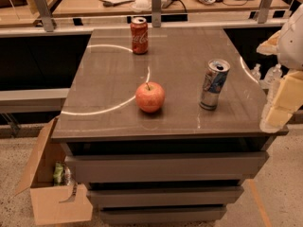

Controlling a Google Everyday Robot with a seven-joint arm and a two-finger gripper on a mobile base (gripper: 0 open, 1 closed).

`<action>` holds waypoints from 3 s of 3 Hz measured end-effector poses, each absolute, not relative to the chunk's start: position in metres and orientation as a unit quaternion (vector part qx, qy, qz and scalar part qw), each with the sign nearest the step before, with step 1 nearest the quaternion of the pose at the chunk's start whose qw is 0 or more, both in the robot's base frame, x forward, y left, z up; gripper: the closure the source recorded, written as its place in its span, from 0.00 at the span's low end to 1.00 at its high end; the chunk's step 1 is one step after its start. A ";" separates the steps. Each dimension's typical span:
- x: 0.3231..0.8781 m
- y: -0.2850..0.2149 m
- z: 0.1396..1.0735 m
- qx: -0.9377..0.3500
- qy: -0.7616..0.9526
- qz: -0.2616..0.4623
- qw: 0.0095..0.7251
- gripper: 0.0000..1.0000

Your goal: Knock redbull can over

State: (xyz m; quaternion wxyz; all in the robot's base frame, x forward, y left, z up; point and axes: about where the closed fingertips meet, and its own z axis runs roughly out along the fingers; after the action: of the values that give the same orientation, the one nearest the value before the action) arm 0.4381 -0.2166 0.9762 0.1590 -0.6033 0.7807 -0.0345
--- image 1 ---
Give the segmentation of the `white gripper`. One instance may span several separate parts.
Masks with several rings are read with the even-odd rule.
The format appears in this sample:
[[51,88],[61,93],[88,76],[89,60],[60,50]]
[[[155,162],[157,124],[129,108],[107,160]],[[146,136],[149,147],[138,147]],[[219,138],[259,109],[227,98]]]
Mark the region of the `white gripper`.
[[257,47],[262,55],[275,55],[289,69],[286,76],[275,79],[268,92],[259,127],[262,131],[280,131],[303,105],[303,4],[280,31]]

